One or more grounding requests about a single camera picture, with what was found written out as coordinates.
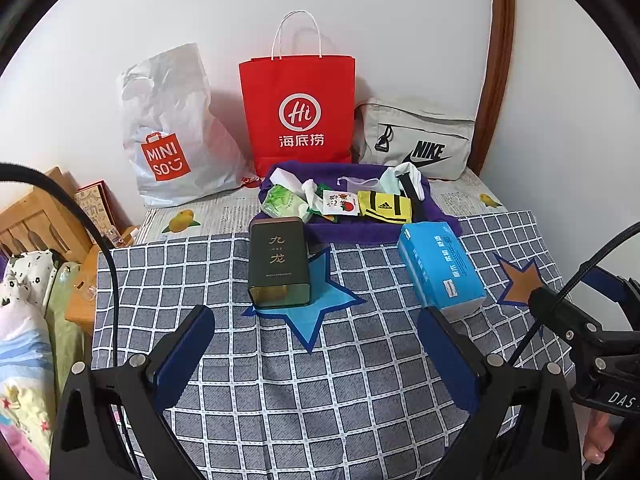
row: screw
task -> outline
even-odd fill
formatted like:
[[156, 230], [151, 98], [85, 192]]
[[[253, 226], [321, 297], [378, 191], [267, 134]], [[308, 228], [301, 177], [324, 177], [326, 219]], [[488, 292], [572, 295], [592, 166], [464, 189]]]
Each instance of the screw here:
[[129, 358], [129, 364], [131, 366], [142, 366], [146, 361], [146, 356], [144, 354], [134, 354]]
[[501, 355], [498, 354], [489, 354], [486, 357], [486, 361], [491, 365], [491, 366], [502, 366], [504, 364], [504, 359], [502, 358]]
[[84, 363], [82, 361], [78, 361], [71, 367], [71, 373], [73, 373], [74, 375], [81, 374], [82, 372], [84, 372], [84, 368]]
[[549, 370], [549, 372], [553, 375], [558, 375], [562, 371], [556, 363], [547, 363], [546, 369]]

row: orange star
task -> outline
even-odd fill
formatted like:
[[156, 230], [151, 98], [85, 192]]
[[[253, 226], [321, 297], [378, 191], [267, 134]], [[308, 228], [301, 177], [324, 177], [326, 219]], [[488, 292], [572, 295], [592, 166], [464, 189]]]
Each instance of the orange star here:
[[507, 288], [504, 289], [496, 303], [528, 306], [531, 293], [540, 286], [545, 285], [540, 276], [535, 258], [529, 260], [529, 263], [521, 269], [497, 254], [495, 257], [509, 279]]

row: blue tissue package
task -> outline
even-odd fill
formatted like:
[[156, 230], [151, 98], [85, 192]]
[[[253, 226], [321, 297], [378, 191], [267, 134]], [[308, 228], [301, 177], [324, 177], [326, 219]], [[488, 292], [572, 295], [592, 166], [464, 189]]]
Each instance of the blue tissue package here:
[[435, 307], [455, 321], [482, 305], [482, 281], [446, 222], [405, 224], [398, 251], [422, 306]]

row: purple towel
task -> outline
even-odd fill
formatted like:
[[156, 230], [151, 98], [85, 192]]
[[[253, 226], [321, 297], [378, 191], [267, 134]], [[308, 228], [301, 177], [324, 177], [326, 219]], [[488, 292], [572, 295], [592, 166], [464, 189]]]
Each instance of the purple towel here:
[[[336, 191], [346, 191], [346, 184], [338, 186], [338, 178], [350, 176], [353, 178], [380, 178], [386, 170], [386, 166], [373, 164], [337, 164], [334, 162], [312, 163], [289, 160], [274, 164], [264, 182], [260, 186], [260, 202], [264, 202], [268, 190], [273, 185], [269, 180], [271, 173], [276, 168], [281, 168], [293, 173], [300, 182], [312, 178], [316, 184], [326, 184]], [[424, 200], [422, 208], [429, 222], [446, 222], [456, 236], [462, 234], [462, 228], [458, 219], [445, 215], [431, 198], [429, 181], [422, 178], [424, 188]], [[265, 213], [259, 213], [256, 218], [268, 218]], [[342, 244], [395, 244], [400, 235], [400, 224], [389, 224], [368, 217], [340, 216], [340, 221], [335, 224], [318, 215], [313, 215], [305, 224], [306, 240], [309, 243], [326, 244], [330, 242]]]

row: wall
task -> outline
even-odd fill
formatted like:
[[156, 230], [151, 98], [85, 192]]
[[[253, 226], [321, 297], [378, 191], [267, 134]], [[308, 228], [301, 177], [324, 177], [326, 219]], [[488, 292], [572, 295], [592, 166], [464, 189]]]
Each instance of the wall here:
[[[482, 179], [510, 209], [531, 209], [561, 274], [640, 219], [640, 91], [574, 0], [516, 0], [508, 86]], [[640, 237], [603, 266], [640, 278]], [[579, 285], [575, 303], [606, 327], [615, 305]]]
[[[324, 52], [356, 58], [358, 99], [417, 94], [474, 116], [490, 7], [491, 0], [60, 0], [0, 78], [0, 158], [40, 170], [59, 165], [80, 185], [104, 179], [140, 222], [118, 114], [115, 80], [124, 69], [197, 42], [212, 111], [247, 150], [238, 63], [267, 55], [281, 17], [307, 9], [321, 25]], [[302, 17], [287, 25], [283, 48], [316, 51]], [[3, 187], [0, 207], [17, 193]]]

